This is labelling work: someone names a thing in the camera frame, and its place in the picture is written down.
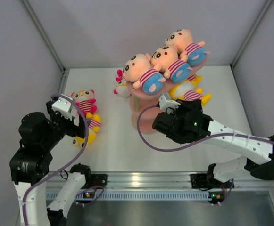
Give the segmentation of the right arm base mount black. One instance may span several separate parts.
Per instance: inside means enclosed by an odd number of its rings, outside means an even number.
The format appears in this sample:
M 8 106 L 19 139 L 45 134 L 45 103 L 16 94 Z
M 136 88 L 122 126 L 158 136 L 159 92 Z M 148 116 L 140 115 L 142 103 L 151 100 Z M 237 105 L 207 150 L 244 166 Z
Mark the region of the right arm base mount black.
M 205 173 L 190 174 L 191 186 L 193 189 L 207 191 L 209 189 Z

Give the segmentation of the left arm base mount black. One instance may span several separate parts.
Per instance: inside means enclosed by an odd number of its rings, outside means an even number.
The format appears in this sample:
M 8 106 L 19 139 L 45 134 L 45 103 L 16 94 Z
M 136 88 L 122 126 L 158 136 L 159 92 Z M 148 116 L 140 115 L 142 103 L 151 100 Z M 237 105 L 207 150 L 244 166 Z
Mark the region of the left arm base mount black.
M 107 185 L 107 181 L 108 181 L 107 174 L 92 174 L 89 187 L 93 187 L 93 186 L 105 187 Z

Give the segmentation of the yellow bear striped shirt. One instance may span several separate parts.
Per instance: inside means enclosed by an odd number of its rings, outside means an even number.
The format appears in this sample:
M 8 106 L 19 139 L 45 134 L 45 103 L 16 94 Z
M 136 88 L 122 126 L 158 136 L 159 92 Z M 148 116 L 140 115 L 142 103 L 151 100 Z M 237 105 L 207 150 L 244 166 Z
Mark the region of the yellow bear striped shirt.
M 170 91 L 170 97 L 173 100 L 184 100 L 183 96 L 184 94 L 189 90 L 196 90 L 197 85 L 201 82 L 202 77 L 196 76 L 194 80 L 185 80 L 181 83 L 178 83 L 175 87 L 173 87 Z
M 189 90 L 183 96 L 184 101 L 200 100 L 202 107 L 204 107 L 211 100 L 211 98 L 212 98 L 211 94 L 203 95 L 202 88 L 198 88 L 196 90 Z

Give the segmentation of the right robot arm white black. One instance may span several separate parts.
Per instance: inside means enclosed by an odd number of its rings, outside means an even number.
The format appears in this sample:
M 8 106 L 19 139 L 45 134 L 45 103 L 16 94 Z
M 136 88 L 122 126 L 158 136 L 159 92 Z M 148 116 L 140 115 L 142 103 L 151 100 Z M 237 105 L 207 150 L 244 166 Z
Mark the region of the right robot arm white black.
M 178 144 L 200 142 L 229 150 L 240 157 L 209 165 L 206 182 L 212 187 L 230 179 L 253 176 L 274 180 L 274 136 L 253 137 L 241 133 L 203 113 L 201 101 L 171 100 L 161 96 L 161 113 L 153 122 L 153 129 Z

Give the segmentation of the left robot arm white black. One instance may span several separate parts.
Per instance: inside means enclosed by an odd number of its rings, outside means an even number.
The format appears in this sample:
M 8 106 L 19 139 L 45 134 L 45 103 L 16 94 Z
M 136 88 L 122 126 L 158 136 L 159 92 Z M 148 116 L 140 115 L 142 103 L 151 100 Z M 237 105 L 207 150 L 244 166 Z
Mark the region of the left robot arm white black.
M 81 188 L 92 184 L 92 176 L 85 171 L 70 173 L 70 178 L 57 199 L 46 205 L 46 182 L 73 164 L 70 162 L 49 174 L 53 159 L 51 150 L 64 136 L 88 138 L 89 122 L 75 101 L 66 95 L 53 95 L 46 103 L 50 118 L 41 112 L 27 114 L 18 129 L 20 148 L 11 158 L 11 180 L 18 196 L 22 226 L 65 226 L 68 211 Z

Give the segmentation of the peach doll blue pants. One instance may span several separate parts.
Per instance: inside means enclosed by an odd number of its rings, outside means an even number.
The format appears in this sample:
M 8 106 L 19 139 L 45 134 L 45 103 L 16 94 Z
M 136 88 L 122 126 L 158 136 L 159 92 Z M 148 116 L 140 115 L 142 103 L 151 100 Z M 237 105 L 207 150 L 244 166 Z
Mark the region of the peach doll blue pants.
M 141 89 L 148 95 L 158 93 L 164 85 L 166 78 L 155 69 L 151 63 L 151 56 L 136 54 L 123 66 L 124 78 L 133 84 L 134 89 Z
M 174 83 L 181 83 L 185 80 L 195 80 L 191 74 L 192 68 L 187 63 L 187 55 L 178 56 L 177 48 L 164 46 L 158 48 L 151 57 L 151 65 Z
M 187 63 L 190 66 L 198 66 L 207 57 L 206 43 L 204 41 L 195 42 L 192 32 L 189 29 L 179 29 L 170 34 L 165 40 L 165 45 L 177 48 L 180 57 L 187 56 Z

